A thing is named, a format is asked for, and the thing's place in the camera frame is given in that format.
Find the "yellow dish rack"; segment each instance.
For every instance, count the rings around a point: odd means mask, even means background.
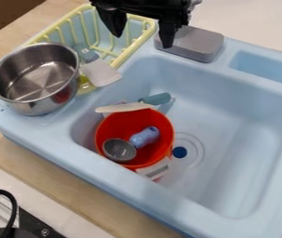
[[[154,32],[154,20],[128,14],[128,23],[123,35],[116,38],[103,24],[96,8],[85,4],[65,15],[25,45],[57,42],[73,46],[84,42],[117,69]]]

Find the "plastic toy kitchen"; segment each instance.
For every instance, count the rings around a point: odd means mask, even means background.
[[[194,48],[176,35],[168,49],[155,21],[134,15],[120,38],[108,29],[86,5],[25,43],[84,42],[122,79],[45,115],[19,115],[0,100],[0,131],[188,237],[282,238],[282,52],[199,29],[187,33],[201,37]],[[173,126],[164,176],[153,181],[98,154],[108,115],[97,108],[166,92],[173,100],[146,109]]]

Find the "light blue sink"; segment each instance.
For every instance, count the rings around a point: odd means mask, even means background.
[[[282,238],[282,53],[226,39],[203,64],[151,39],[120,72],[46,116],[19,116],[0,101],[0,131],[189,237]],[[159,110],[187,156],[156,184],[94,153],[94,110],[161,92],[175,98]]]

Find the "small sink compartment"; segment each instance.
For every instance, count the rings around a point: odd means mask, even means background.
[[[266,71],[248,66],[249,61],[260,65],[267,60],[241,52],[232,67],[274,79],[271,71],[282,75],[277,62]],[[176,99],[167,117],[178,135],[198,145],[200,161],[175,159],[159,183],[219,215],[250,215],[262,201],[282,151],[282,96],[263,87],[172,59],[139,59],[85,108],[72,129],[74,141],[95,151],[93,137],[102,119],[94,113],[96,107],[161,92]]]
[[[230,62],[230,68],[282,83],[282,61],[279,59],[240,51]]]

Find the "white spatula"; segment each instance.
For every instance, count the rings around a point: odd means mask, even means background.
[[[142,102],[131,102],[126,104],[109,105],[99,107],[95,110],[98,113],[112,113],[112,112],[132,112],[138,110],[144,110],[154,108],[154,105],[142,103]]]

